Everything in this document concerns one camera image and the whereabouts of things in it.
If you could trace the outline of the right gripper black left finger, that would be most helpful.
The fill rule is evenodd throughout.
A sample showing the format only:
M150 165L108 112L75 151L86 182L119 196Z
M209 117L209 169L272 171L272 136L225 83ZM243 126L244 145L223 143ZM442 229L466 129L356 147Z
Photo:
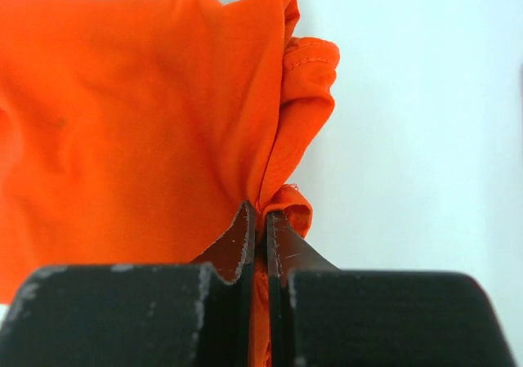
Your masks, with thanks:
M1 327L4 366L247 366L255 212L187 264L45 266Z

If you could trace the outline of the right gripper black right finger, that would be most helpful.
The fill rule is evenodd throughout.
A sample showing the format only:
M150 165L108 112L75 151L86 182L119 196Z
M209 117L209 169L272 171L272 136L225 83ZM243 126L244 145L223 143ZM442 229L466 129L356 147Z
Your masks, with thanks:
M275 366L513 366L483 288L449 271L341 270L266 220Z

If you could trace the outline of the orange t shirt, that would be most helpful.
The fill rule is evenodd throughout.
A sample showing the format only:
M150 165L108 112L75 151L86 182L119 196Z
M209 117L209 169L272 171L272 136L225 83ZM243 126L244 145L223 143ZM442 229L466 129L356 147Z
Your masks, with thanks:
M297 0L1 0L1 301L45 266L187 264L255 212L251 361L271 359L266 220L333 112L337 46Z

